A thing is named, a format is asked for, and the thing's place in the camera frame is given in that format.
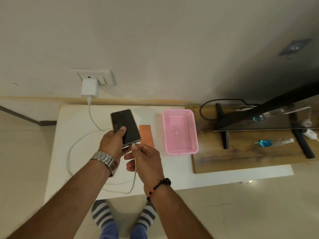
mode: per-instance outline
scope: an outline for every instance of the forearm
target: forearm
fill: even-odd
[[[170,186],[161,185],[151,196],[162,226],[169,239],[212,239],[206,228],[198,221],[184,201]]]
[[[12,238],[73,238],[110,171],[90,160]]]

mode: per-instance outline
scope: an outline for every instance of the white desk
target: white desk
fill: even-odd
[[[102,129],[110,128],[111,130],[110,113],[124,109],[132,110],[137,125],[150,125],[155,147],[161,154],[164,174],[170,178],[172,187],[175,190],[293,175],[290,165],[194,174],[190,155],[170,156],[165,151],[162,112],[169,108],[183,109],[185,107],[91,105],[91,113],[94,121]],[[45,202],[70,179],[70,175],[66,169],[67,154],[70,147],[80,137],[95,130],[97,129],[90,120],[87,105],[60,106]],[[104,132],[101,131],[91,133],[74,146],[70,154],[70,169],[72,173],[76,173],[83,167],[94,152],[97,151],[103,134]],[[122,185],[105,185],[104,188],[123,192],[130,190],[134,173],[126,171],[126,162],[125,160],[121,161],[116,175],[110,178],[107,183],[129,182]],[[143,193],[143,184],[137,175],[134,189],[129,195],[110,193],[102,190],[97,199],[109,199]]]

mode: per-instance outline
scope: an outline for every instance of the black bracelet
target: black bracelet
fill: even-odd
[[[156,185],[147,195],[147,200],[151,201],[150,196],[151,194],[160,186],[160,185],[171,185],[171,180],[169,178],[165,178],[161,180],[158,185]]]

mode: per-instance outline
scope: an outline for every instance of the orange cloth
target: orange cloth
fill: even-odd
[[[141,143],[146,144],[152,148],[155,148],[151,126],[150,125],[139,125],[140,134],[142,137]]]

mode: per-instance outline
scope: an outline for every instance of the wooden board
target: wooden board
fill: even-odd
[[[223,106],[224,112],[238,107]],[[206,121],[199,114],[198,105],[186,106],[194,112],[199,151],[192,155],[194,173],[208,173],[235,169],[258,168],[316,160],[319,142],[306,138],[316,158],[307,159],[297,141],[277,147],[262,148],[256,142],[265,139],[295,138],[291,130],[230,131],[229,149],[223,148],[220,132],[213,132],[214,121]],[[207,118],[216,118],[215,106],[202,109]]]

